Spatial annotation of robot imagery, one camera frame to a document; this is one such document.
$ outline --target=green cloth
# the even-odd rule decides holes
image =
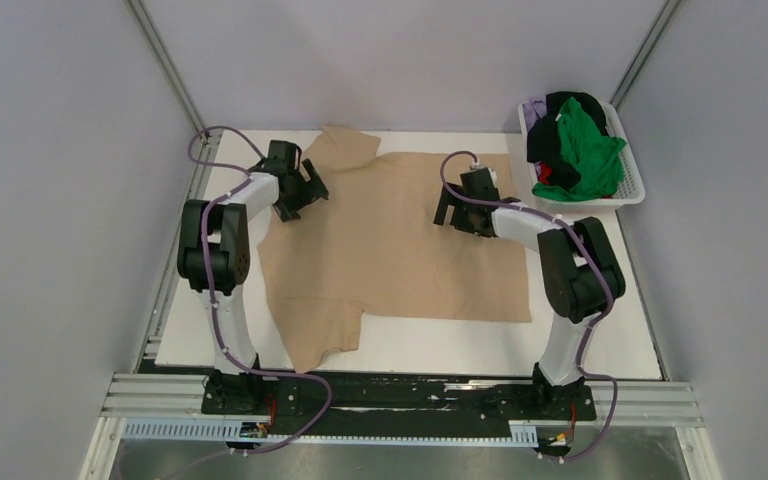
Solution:
[[[569,191],[538,183],[531,189],[534,195],[561,202],[581,202],[617,193],[623,179],[618,155],[626,145],[625,140],[599,133],[596,123],[574,98],[561,107],[558,137],[561,158],[578,170],[581,181]]]

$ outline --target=cable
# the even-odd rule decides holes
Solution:
[[[581,242],[581,239],[578,238],[578,234],[575,233],[575,231],[572,229],[572,227],[568,223],[564,222],[560,218],[553,217],[552,215],[549,215],[546,212],[541,212],[536,208],[531,208],[524,205],[514,205],[510,203],[477,200],[474,198],[469,198],[465,195],[461,195],[460,193],[456,192],[455,189],[452,188],[451,185],[449,185],[449,182],[446,181],[446,164],[448,164],[452,158],[457,157],[459,155],[467,155],[471,157],[473,164],[480,163],[478,160],[478,156],[468,150],[458,150],[457,152],[452,152],[449,155],[447,155],[446,158],[443,159],[443,162],[440,164],[440,180],[443,182],[443,186],[446,188],[446,190],[453,197],[457,198],[462,202],[472,203],[474,205],[505,208],[508,210],[516,210],[519,212],[530,213],[540,218],[549,220],[550,222],[553,222],[556,225],[560,226],[567,232],[567,234],[572,239],[573,243],[575,243],[575,246],[578,249],[579,254],[581,254],[581,256],[587,261],[587,265],[593,271],[593,274],[596,275],[596,280],[599,282],[599,285],[602,287],[602,290],[605,292],[605,299],[606,299],[605,309],[602,310],[601,313],[593,317],[587,323],[587,327],[584,331],[584,335],[582,335],[581,342],[579,342],[578,349],[575,352],[575,368],[586,379],[604,380],[604,381],[611,382],[611,385],[613,387],[613,397],[611,397],[611,407],[608,410],[608,416],[605,417],[605,425],[602,427],[602,430],[599,432],[599,435],[596,437],[596,440],[594,440],[593,443],[591,443],[587,448],[585,448],[583,451],[575,455],[570,455],[567,457],[552,457],[555,460],[557,460],[559,463],[571,462],[574,460],[584,458],[587,455],[590,455],[591,453],[593,453],[596,447],[598,447],[599,444],[601,444],[602,441],[605,439],[605,434],[608,432],[608,427],[611,425],[611,421],[614,418],[614,412],[616,411],[616,408],[617,408],[617,397],[620,393],[619,384],[617,383],[616,378],[610,375],[605,375],[605,374],[590,373],[587,370],[585,370],[584,367],[581,365],[582,361],[584,360],[584,351],[587,349],[587,344],[590,342],[590,337],[593,335],[593,329],[596,327],[596,325],[599,322],[602,321],[603,318],[605,318],[608,315],[608,313],[611,312],[611,309],[614,308],[614,296],[611,293],[611,288],[608,286],[608,282],[607,280],[605,280],[605,277],[604,275],[602,275],[602,272],[599,271],[599,267],[596,265],[596,262],[593,260],[593,257],[590,256],[590,253],[584,247],[584,244]]]
[[[201,161],[193,156],[193,146],[195,145],[196,141],[202,136],[207,135],[211,131],[214,130],[227,130],[230,132],[234,132],[235,134],[242,137],[243,140],[246,141],[246,143],[249,144],[249,146],[254,150],[254,152],[260,157],[263,157],[263,153],[260,151],[260,149],[257,148],[257,146],[249,140],[249,138],[241,131],[237,130],[233,127],[227,127],[224,125],[216,125],[212,127],[207,127],[204,130],[198,132],[193,136],[193,138],[190,140],[189,145],[187,146],[187,157],[189,157],[190,161],[193,163],[196,163],[198,165],[204,165],[207,167],[222,167],[222,168],[230,168],[232,170],[237,170],[239,172],[242,172],[246,175],[245,180],[243,180],[242,183],[231,189],[230,192],[227,192],[225,194],[222,194],[210,202],[208,202],[207,207],[205,207],[204,212],[201,215],[201,226],[200,226],[200,235],[201,235],[201,245],[202,245],[202,254],[204,255],[204,258],[210,258],[210,246],[208,244],[208,230],[207,230],[207,218],[210,215],[210,211],[213,209],[214,206],[216,206],[218,203],[223,202],[227,200],[230,196],[240,192],[242,189],[246,188],[251,183],[251,174],[248,170],[246,170],[243,167],[237,166],[237,165],[231,165],[226,163],[209,163]],[[273,370],[258,370],[255,368],[247,367],[243,362],[239,361],[236,357],[231,355],[230,350],[228,349],[227,344],[225,343],[225,339],[222,337],[222,331],[219,329],[219,315],[217,312],[217,305],[218,302],[216,300],[216,283],[213,278],[213,268],[210,265],[210,262],[204,262],[205,265],[205,271],[207,273],[207,284],[208,284],[208,291],[210,294],[210,303],[213,305],[213,308],[210,309],[210,317],[211,317],[211,323],[213,324],[213,331],[216,332],[216,343],[219,346],[219,349],[222,351],[222,354],[225,356],[225,358],[231,362],[232,365],[239,368],[240,370],[250,374],[250,375],[259,375],[259,376],[272,376],[272,377],[284,377],[284,378],[298,378],[303,380],[311,380],[314,382],[317,382],[321,384],[323,387],[325,387],[325,391],[327,393],[327,397],[325,399],[325,404],[322,406],[321,409],[319,409],[319,412],[316,413],[316,415],[313,416],[313,418],[310,419],[302,428],[299,429],[296,433],[290,435],[289,437],[285,438],[284,440],[281,440],[278,443],[274,443],[272,445],[257,448],[253,450],[239,450],[240,453],[243,455],[256,455],[256,454],[262,454],[262,453],[269,453],[274,452],[275,450],[281,449],[283,447],[286,447],[296,439],[298,439],[300,436],[302,436],[306,431],[310,429],[310,427],[313,426],[317,421],[319,421],[320,418],[325,414],[326,411],[328,411],[328,408],[331,406],[331,401],[334,399],[334,392],[331,390],[331,385],[328,384],[328,381],[325,380],[322,377],[318,377],[316,375],[310,375],[307,373],[295,373],[295,372],[284,372],[284,371],[273,371]],[[170,480],[172,478],[175,478],[182,473],[184,473],[186,470],[189,470],[190,468],[195,467],[196,465],[200,465],[206,461],[212,460],[214,458],[218,458],[223,455],[227,455],[229,453],[228,450],[221,450],[218,452],[211,453],[209,455],[206,455],[202,458],[199,458],[195,460],[192,463],[189,463],[185,465],[184,467],[172,472],[169,475],[166,475],[165,477],[162,477],[160,480]]]

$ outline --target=brown cloth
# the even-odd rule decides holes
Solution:
[[[360,317],[528,322],[525,249],[432,224],[445,155],[391,153],[380,139],[325,127],[310,158],[330,192],[301,220],[273,215],[258,247],[266,296],[298,372],[330,350],[356,350]],[[481,155],[496,170],[502,197],[514,196],[508,155]],[[468,157],[447,178],[460,183]]]

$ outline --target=wall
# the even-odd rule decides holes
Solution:
[[[122,2],[0,1],[0,479],[78,474],[192,169]]]
[[[609,99],[663,0],[145,3],[208,123],[498,132],[528,95]]]
[[[768,478],[768,2],[687,2],[621,108],[623,225],[667,366],[727,478]]]

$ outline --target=gray wall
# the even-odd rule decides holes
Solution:
[[[0,479],[74,478],[192,170],[120,1],[0,1]]]
[[[147,0],[208,123],[519,131],[518,101],[608,99],[663,0]]]
[[[623,212],[667,365],[728,478],[768,478],[768,2],[690,1],[620,111]]]

